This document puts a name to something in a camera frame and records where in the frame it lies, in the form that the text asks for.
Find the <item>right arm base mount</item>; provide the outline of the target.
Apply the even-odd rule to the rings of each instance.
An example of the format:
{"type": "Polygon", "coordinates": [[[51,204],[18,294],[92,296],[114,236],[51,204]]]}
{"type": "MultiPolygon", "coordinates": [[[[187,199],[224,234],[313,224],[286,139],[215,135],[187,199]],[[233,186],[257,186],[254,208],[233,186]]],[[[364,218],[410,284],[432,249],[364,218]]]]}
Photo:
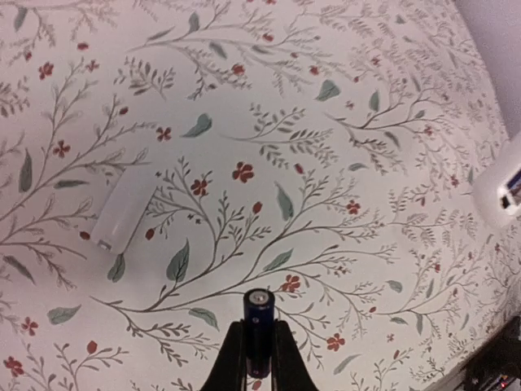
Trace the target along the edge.
{"type": "Polygon", "coordinates": [[[520,317],[513,317],[466,365],[464,390],[506,390],[520,380],[520,317]]]}

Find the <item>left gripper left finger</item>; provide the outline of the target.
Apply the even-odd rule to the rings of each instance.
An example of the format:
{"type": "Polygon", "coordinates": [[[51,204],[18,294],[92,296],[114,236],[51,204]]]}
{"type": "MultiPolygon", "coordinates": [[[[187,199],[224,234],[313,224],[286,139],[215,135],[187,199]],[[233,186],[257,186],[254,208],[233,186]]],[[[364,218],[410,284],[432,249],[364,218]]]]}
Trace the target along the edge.
{"type": "Polygon", "coordinates": [[[232,322],[201,391],[247,389],[247,356],[244,321],[232,322]]]}

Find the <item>white remote control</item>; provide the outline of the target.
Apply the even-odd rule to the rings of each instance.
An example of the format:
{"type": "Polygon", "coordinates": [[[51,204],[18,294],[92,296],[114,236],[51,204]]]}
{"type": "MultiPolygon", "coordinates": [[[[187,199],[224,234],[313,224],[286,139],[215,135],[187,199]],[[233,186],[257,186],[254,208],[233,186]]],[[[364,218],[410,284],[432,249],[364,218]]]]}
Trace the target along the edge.
{"type": "Polygon", "coordinates": [[[520,133],[475,180],[472,195],[479,214],[493,228],[520,216],[520,133]]]}

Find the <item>black battery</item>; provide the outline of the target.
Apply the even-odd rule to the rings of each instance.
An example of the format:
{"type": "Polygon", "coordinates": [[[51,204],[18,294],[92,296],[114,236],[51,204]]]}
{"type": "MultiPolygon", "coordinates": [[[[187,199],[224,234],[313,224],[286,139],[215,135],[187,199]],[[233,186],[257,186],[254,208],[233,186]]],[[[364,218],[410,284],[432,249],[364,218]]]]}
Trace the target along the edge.
{"type": "Polygon", "coordinates": [[[254,288],[243,296],[247,373],[255,379],[264,379],[270,373],[274,302],[273,293],[263,288],[254,288]]]}

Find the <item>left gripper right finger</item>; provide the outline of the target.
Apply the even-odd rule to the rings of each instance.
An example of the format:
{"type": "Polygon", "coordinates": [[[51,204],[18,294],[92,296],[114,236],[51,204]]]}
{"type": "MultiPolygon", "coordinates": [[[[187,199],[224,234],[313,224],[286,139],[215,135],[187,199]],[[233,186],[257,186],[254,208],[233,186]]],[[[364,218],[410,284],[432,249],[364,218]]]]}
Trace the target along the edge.
{"type": "Polygon", "coordinates": [[[275,391],[318,391],[306,369],[288,323],[282,320],[274,321],[271,389],[275,391]]]}

